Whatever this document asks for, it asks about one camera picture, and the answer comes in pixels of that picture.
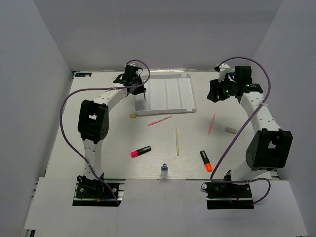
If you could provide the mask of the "pink pen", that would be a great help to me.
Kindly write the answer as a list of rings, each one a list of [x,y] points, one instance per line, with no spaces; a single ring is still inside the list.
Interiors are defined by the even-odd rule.
[[[163,122],[163,121],[168,120],[168,119],[170,119],[170,118],[172,118],[172,116],[164,117],[164,118],[162,118],[162,119],[159,119],[159,120],[156,120],[156,121],[153,121],[153,122],[149,123],[147,126],[155,125],[155,124],[157,124],[157,123]]]

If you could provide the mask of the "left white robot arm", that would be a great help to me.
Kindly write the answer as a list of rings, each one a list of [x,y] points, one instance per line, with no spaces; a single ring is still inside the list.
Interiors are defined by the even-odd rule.
[[[81,104],[78,132],[83,140],[84,156],[88,161],[85,164],[84,176],[92,180],[87,191],[93,197],[99,197],[104,192],[104,184],[98,179],[103,178],[101,148],[109,131],[109,112],[128,95],[146,93],[140,76],[142,70],[135,64],[126,65],[124,73],[113,81],[114,90],[104,92],[94,100],[84,100]]]

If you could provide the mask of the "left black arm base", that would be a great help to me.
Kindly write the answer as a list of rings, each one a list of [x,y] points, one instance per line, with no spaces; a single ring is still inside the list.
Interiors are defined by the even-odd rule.
[[[123,200],[125,179],[104,180],[108,187],[85,176],[78,176],[72,206],[119,207]]]

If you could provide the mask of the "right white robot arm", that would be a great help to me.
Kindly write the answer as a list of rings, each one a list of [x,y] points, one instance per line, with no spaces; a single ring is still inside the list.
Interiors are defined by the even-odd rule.
[[[246,111],[254,132],[245,161],[229,172],[228,181],[223,184],[223,192],[234,197],[241,191],[241,183],[252,181],[267,171],[285,167],[293,135],[281,129],[273,119],[264,102],[261,86],[252,82],[250,66],[219,66],[216,71],[219,77],[210,81],[207,98],[213,102],[236,98]]]

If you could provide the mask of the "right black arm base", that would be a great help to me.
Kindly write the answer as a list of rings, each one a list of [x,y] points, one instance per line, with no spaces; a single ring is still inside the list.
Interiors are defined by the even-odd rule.
[[[203,183],[207,193],[208,210],[253,209],[253,198],[249,184]]]

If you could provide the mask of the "yellow pen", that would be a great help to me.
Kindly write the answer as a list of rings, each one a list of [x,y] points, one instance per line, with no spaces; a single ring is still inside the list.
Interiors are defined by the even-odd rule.
[[[178,140],[178,129],[175,129],[175,139],[176,139],[176,154],[179,156],[179,140]]]

